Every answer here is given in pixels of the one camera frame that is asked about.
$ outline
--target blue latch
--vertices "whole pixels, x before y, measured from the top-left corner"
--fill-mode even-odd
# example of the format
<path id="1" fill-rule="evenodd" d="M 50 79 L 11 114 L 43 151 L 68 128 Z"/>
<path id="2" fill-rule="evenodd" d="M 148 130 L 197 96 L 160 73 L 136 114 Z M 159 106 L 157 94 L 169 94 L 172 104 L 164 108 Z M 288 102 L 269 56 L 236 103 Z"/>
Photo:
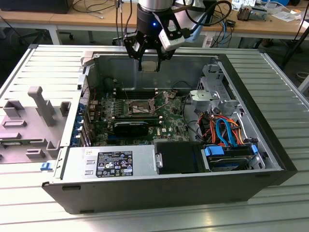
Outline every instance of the blue latch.
<path id="1" fill-rule="evenodd" d="M 206 156 L 223 156 L 224 151 L 220 146 L 208 146 L 204 149 Z"/>
<path id="2" fill-rule="evenodd" d="M 256 155 L 259 151 L 257 150 L 256 145 L 251 145 L 251 149 L 253 151 L 253 153 Z"/>
<path id="3" fill-rule="evenodd" d="M 51 164 L 49 162 L 42 163 L 42 166 L 40 168 L 41 171 L 50 171 L 52 169 L 53 168 L 51 167 Z"/>

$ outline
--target blue cable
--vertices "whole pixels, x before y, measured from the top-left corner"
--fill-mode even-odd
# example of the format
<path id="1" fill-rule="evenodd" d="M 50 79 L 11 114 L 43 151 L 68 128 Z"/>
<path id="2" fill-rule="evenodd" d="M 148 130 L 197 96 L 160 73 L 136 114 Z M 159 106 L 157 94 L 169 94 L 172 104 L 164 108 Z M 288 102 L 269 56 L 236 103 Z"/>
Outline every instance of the blue cable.
<path id="1" fill-rule="evenodd" d="M 228 121 L 226 119 L 224 119 L 224 118 L 220 118 L 216 122 L 216 132 L 217 132 L 217 135 L 218 135 L 219 139 L 224 143 L 225 146 L 228 146 L 227 141 L 221 136 L 221 133 L 220 133 L 219 126 L 220 126 L 220 122 L 221 121 L 223 121 L 225 123 L 228 139 L 230 140 L 230 144 L 233 145 L 233 146 L 237 146 L 237 143 L 235 142 L 235 139 L 232 136 L 231 127 L 228 124 Z"/>
<path id="2" fill-rule="evenodd" d="M 225 34 L 226 34 L 226 26 L 225 26 L 225 23 L 222 22 L 222 24 L 223 24 L 223 28 L 224 28 L 224 34 L 223 34 L 223 39 L 222 39 L 222 42 L 221 42 L 221 45 L 219 46 L 219 48 L 222 47 L 222 45 L 223 45 L 223 43 L 224 43 L 224 40 L 225 40 Z"/>

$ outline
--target aluminum extrusion table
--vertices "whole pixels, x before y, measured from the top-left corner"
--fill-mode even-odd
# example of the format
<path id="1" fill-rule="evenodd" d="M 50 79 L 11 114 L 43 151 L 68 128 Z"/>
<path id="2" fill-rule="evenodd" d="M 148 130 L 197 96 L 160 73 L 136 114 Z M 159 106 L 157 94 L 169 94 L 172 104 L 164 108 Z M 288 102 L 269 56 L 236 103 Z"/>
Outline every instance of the aluminum extrusion table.
<path id="1" fill-rule="evenodd" d="M 53 105 L 76 94 L 84 51 L 107 46 L 39 45 L 29 48 L 0 90 L 7 99 L 34 106 L 28 87 L 41 85 Z M 181 48 L 181 52 L 192 49 Z M 0 165 L 1 231 L 307 231 L 309 226 L 309 103 L 267 54 L 244 49 L 201 49 L 228 56 L 299 172 L 248 202 L 70 215 L 41 184 L 52 172 L 40 163 Z"/>

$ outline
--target floor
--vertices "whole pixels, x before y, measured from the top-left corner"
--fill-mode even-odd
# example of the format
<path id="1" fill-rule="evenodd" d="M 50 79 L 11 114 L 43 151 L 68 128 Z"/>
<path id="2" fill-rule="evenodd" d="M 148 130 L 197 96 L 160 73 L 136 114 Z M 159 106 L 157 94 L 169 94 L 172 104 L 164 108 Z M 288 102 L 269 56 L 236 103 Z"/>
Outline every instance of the floor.
<path id="1" fill-rule="evenodd" d="M 33 29 L 17 29 L 17 32 L 21 35 L 34 32 Z M 68 35 L 61 35 L 63 44 L 65 45 L 92 45 L 89 42 L 87 31 L 71 31 L 74 35 L 74 40 L 70 40 Z M 116 32 L 93 32 L 94 40 L 96 45 L 112 45 L 112 39 L 116 37 Z M 32 43 L 34 38 L 27 38 L 27 43 Z M 203 43 L 203 36 L 200 36 L 199 40 L 192 44 L 188 43 L 185 46 L 201 47 Z M 241 42 L 241 47 L 246 48 L 255 39 L 245 38 Z M 40 41 L 41 44 L 52 44 L 49 40 Z M 273 45 L 268 48 L 260 46 L 264 49 L 270 57 L 277 63 L 281 64 L 283 54 L 287 51 L 287 46 L 280 40 L 273 40 Z M 6 78 L 9 76 L 23 53 L 26 51 L 28 45 L 21 45 L 18 41 L 18 35 L 10 30 L 7 33 L 7 38 L 0 40 L 0 85 L 4 83 Z M 290 62 L 287 64 L 284 72 L 292 80 L 292 82 L 299 86 L 301 80 L 296 78 L 297 72 L 309 73 L 309 41 L 303 42 L 301 46 L 302 52 L 296 53 Z"/>

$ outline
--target label sticker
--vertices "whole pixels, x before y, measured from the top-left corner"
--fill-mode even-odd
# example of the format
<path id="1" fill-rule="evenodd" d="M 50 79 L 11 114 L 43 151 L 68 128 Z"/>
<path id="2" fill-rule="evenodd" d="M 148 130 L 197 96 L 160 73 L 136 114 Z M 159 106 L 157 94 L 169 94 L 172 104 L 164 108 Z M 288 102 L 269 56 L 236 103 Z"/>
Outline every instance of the label sticker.
<path id="1" fill-rule="evenodd" d="M 133 175 L 132 151 L 99 152 L 97 177 Z"/>

